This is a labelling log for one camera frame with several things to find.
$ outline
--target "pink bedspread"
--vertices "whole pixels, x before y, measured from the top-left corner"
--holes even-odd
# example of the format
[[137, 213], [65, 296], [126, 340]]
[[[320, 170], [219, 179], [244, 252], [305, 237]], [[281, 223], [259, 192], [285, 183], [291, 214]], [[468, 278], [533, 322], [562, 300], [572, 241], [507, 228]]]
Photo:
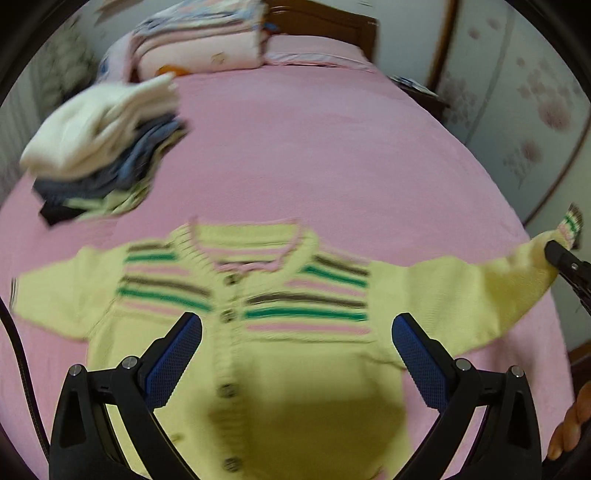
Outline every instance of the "pink bedspread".
[[[299, 217], [329, 245], [394, 264], [444, 254], [476, 262], [528, 239], [516, 214], [465, 147], [380, 74], [263, 67], [178, 79], [192, 133], [164, 159], [154, 191], [111, 220], [47, 229], [23, 180], [0, 211], [0, 294], [20, 272], [203, 221]], [[68, 367], [85, 345], [19, 323], [46, 428]], [[528, 373], [543, 449], [572, 402], [550, 295], [504, 338], [467, 357], [479, 368]], [[0, 333], [0, 422], [32, 470], [47, 465], [31, 426], [8, 340]], [[436, 414], [405, 379], [408, 431], [418, 446]], [[462, 446], [465, 456], [476, 429]], [[456, 471], [462, 457], [450, 471]]]

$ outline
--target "finger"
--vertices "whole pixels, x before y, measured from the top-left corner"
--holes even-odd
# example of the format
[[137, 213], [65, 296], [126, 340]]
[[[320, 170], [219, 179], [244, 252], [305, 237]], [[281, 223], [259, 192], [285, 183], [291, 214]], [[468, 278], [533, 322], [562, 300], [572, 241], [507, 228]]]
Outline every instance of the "finger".
[[577, 397], [577, 418], [579, 424], [591, 420], [591, 382], [585, 383]]
[[581, 439], [581, 425], [577, 417], [576, 405], [566, 411], [564, 427], [562, 430], [562, 443], [565, 452], [573, 450]]
[[556, 460], [562, 455], [562, 429], [564, 425], [561, 423], [556, 427], [556, 430], [552, 434], [550, 444], [548, 445], [548, 458], [552, 461]]

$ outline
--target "pink stripe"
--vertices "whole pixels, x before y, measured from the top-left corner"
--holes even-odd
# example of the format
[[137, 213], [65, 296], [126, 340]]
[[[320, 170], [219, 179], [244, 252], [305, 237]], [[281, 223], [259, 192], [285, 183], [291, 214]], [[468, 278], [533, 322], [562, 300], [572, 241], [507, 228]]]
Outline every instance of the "pink stripe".
[[311, 325], [309, 323], [261, 323], [248, 325], [247, 330], [253, 332], [329, 332], [347, 333], [349, 335], [367, 335], [371, 332], [368, 327], [352, 325]]
[[181, 267], [147, 267], [144, 265], [129, 265], [125, 267], [125, 271], [130, 273], [155, 273], [161, 275], [179, 275], [181, 277], [188, 277], [191, 272]]
[[143, 310], [145, 312], [157, 313], [159, 315], [170, 315], [180, 317], [184, 310], [173, 309], [169, 307], [160, 307], [158, 305], [150, 305], [148, 303], [140, 303], [138, 301], [124, 300], [121, 302], [121, 306], [132, 310]]
[[290, 280], [285, 283], [286, 287], [291, 288], [310, 288], [311, 290], [329, 291], [331, 293], [338, 293], [341, 295], [351, 295], [352, 297], [365, 297], [364, 291], [353, 290], [352, 288], [336, 287], [326, 283], [311, 281], [311, 280]]

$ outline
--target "folded blanket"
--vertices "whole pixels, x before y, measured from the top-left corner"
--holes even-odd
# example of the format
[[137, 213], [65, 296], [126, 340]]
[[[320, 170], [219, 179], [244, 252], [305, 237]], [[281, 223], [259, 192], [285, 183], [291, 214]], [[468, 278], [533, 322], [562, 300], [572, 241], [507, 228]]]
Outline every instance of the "folded blanket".
[[259, 31], [178, 41], [147, 52], [137, 64], [140, 80], [176, 75], [256, 69], [262, 65]]
[[128, 82], [141, 57], [161, 45], [258, 29], [265, 9], [261, 0], [181, 2], [147, 18], [115, 42], [100, 62], [96, 81]]

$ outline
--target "folded clothes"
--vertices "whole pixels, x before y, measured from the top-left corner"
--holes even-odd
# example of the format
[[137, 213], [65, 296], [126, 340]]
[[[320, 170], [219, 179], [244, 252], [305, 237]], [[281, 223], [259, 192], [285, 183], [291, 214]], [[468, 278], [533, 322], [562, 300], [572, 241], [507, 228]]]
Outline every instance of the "folded clothes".
[[81, 218], [89, 218], [104, 215], [121, 215], [136, 208], [142, 203], [152, 189], [152, 182], [160, 161], [173, 146], [175, 146], [187, 131], [179, 129], [164, 140], [154, 151], [150, 169], [146, 176], [126, 192], [113, 190], [103, 199], [68, 199], [64, 205], [71, 209], [83, 209], [86, 211]]
[[33, 189], [46, 201], [56, 205], [70, 198], [103, 198], [113, 190], [129, 190], [147, 173], [152, 155], [183, 123], [167, 113], [138, 128], [134, 144], [110, 165], [76, 181], [38, 179]]
[[265, 9], [260, 0], [192, 0], [162, 10], [111, 46], [96, 81], [128, 82], [141, 57], [161, 45], [258, 29]]
[[122, 215], [136, 208], [150, 193], [152, 182], [160, 162], [165, 153], [175, 146], [185, 135], [184, 128], [178, 128], [153, 152], [150, 166], [146, 175], [135, 183], [129, 190], [113, 190], [101, 199], [71, 198], [63, 204], [46, 202], [39, 215], [47, 225], [53, 226], [60, 222], [75, 218], [90, 218], [104, 215]]
[[177, 111], [173, 78], [88, 88], [43, 122], [21, 165], [40, 179], [78, 180], [113, 163], [133, 143], [138, 125]]

